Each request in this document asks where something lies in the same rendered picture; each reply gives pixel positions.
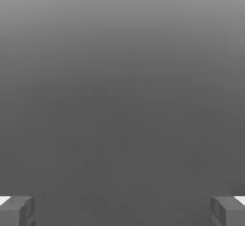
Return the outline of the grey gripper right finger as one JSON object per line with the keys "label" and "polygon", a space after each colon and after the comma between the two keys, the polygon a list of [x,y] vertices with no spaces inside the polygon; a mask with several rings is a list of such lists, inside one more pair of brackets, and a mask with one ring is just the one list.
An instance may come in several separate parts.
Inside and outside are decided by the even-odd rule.
{"label": "grey gripper right finger", "polygon": [[212,196],[210,209],[213,226],[245,226],[245,196]]}

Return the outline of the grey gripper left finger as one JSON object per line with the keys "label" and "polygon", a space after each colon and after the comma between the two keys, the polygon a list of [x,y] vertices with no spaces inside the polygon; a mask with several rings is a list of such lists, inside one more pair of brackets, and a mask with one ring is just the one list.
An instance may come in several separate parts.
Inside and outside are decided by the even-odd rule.
{"label": "grey gripper left finger", "polygon": [[0,196],[0,226],[35,226],[35,198]]}

